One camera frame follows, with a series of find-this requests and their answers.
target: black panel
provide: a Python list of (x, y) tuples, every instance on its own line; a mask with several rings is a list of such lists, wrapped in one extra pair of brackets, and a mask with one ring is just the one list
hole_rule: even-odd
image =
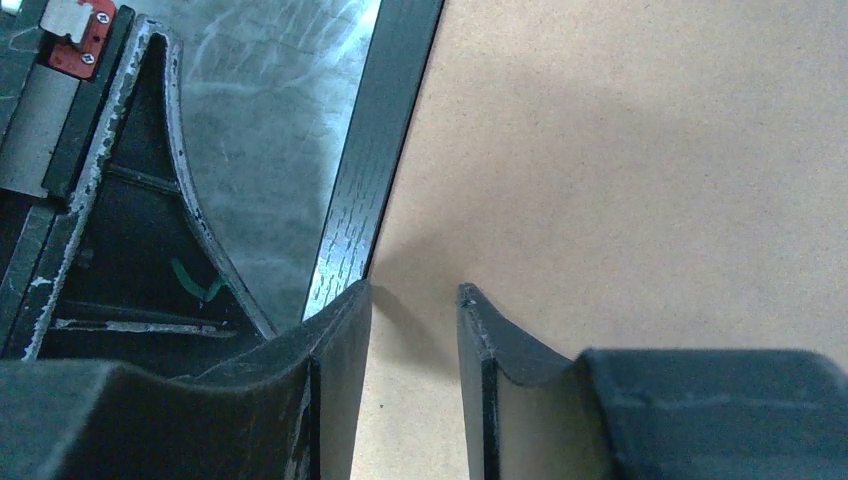
[(0, 189), (0, 272), (5, 273), (23, 231), (32, 197)]
[(196, 203), (179, 124), (180, 49), (156, 22), (139, 19), (132, 31), (86, 188), (32, 242), (40, 256), (30, 252), (35, 269), (18, 282), (21, 306), (8, 303), (16, 316), (4, 358), (110, 358), (196, 374), (276, 336)]
[[(35, 262), (41, 256), (54, 218), (52, 208), (33, 205), (29, 202), (32, 197), (12, 195), (18, 200), (24, 200), (23, 203), (16, 202), (15, 207), (26, 213), (26, 218), (20, 225), (21, 229), (18, 233), (14, 233), (17, 228), (13, 227), (10, 229), (12, 233), (8, 239), (4, 237), (3, 240), (4, 243), (8, 241), (14, 250), (10, 252), (8, 266), (4, 266), (3, 281), (0, 283), (0, 353), (4, 352), (16, 319), (21, 315), (21, 307), (36, 267)], [(5, 216), (7, 214), (3, 212), (4, 216), (0, 217), (3, 219), (4, 235), (7, 234), (5, 227), (11, 227), (11, 224), (16, 223), (11, 217), (17, 217), (17, 215), (7, 217)]]
[[(348, 290), (366, 286), (367, 282), (361, 280)], [(361, 311), (361, 316), (367, 316), (370, 321), (370, 295), (367, 298), (364, 295), (343, 297), (328, 305), (323, 314), (339, 316), (351, 308)], [(350, 478), (370, 336), (370, 324), (364, 328), (354, 322), (338, 322), (326, 329), (326, 334), (315, 346), (312, 368), (317, 377), (313, 377), (311, 385), (310, 421), (320, 434), (313, 437), (311, 444), (313, 479)]]
[(472, 479), (848, 478), (848, 377), (820, 355), (588, 350), (572, 364), (473, 285), (458, 308)]
[(380, 4), (304, 319), (368, 271), (442, 4)]

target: black plastic bracket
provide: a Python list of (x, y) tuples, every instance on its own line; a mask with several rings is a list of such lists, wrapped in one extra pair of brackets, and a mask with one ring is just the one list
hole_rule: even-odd
[(840, 479), (848, 376), (803, 351), (587, 350), (459, 289), (472, 480)]
[(103, 110), (106, 93), (117, 73), (119, 59), (134, 17), (135, 12), (131, 8), (122, 6), (118, 9), (111, 22), (109, 38), (106, 39), (106, 48), (100, 56), (97, 71), (90, 81), (80, 82), (44, 174), (41, 186), (53, 197), (61, 199), (63, 204), (70, 200), (79, 179), (88, 147), (94, 137), (97, 118)]
[(346, 479), (370, 287), (197, 376), (125, 363), (0, 363), (4, 479)]
[(19, 293), (14, 311), (4, 307), (14, 322), (3, 358), (112, 358), (175, 376), (277, 335), (197, 199), (180, 60), (167, 28), (135, 19), (68, 210), (49, 213), (39, 239), (17, 242), (40, 250), (13, 255), (7, 269), (29, 274), (4, 278)]

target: black wood grain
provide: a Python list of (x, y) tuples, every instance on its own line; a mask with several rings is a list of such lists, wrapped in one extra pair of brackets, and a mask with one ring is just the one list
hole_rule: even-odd
[(371, 262), (443, 0), (383, 0), (357, 93), (302, 318)]

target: curved black edge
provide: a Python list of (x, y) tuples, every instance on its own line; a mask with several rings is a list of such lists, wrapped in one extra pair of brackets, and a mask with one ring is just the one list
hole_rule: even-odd
[(197, 377), (118, 362), (0, 364), (3, 478), (344, 479), (370, 287)]
[(61, 199), (63, 204), (68, 203), (79, 179), (89, 144), (94, 137), (97, 118), (103, 111), (106, 93), (117, 73), (121, 53), (134, 18), (133, 9), (126, 6), (118, 9), (109, 27), (106, 49), (100, 56), (97, 71), (91, 80), (80, 82), (62, 133), (53, 149), (53, 156), (41, 186), (50, 192), (50, 195)]
[(564, 478), (557, 416), (565, 357), (504, 318), (473, 284), (459, 287), (457, 340), (472, 480)]
[(780, 350), (587, 350), (574, 362), (460, 286), (472, 479), (845, 478), (848, 376)]
[(368, 271), (443, 3), (380, 3), (304, 320)]

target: red clip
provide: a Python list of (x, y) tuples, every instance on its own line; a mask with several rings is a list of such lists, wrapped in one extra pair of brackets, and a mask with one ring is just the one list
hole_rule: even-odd
[(78, 0), (80, 5), (89, 4), (94, 9), (88, 21), (80, 47), (57, 42), (50, 54), (49, 65), (60, 72), (88, 80), (94, 75), (100, 53), (115, 20), (115, 4), (111, 0)]

